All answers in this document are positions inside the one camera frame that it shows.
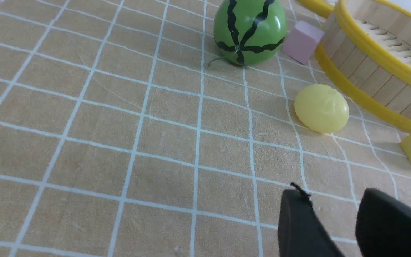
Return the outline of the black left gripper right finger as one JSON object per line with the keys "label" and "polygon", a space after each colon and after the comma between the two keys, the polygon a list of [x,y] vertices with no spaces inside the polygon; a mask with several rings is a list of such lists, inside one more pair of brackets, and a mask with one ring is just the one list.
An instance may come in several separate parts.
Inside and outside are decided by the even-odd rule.
{"label": "black left gripper right finger", "polygon": [[411,207],[381,190],[365,189],[355,236],[364,257],[411,257]]}

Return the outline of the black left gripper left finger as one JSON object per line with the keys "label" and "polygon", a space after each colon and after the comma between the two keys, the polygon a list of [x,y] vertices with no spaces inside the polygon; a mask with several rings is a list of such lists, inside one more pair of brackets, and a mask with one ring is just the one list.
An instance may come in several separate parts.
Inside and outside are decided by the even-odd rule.
{"label": "black left gripper left finger", "polygon": [[278,246],[281,257],[343,257],[315,215],[310,194],[295,183],[281,197]]}

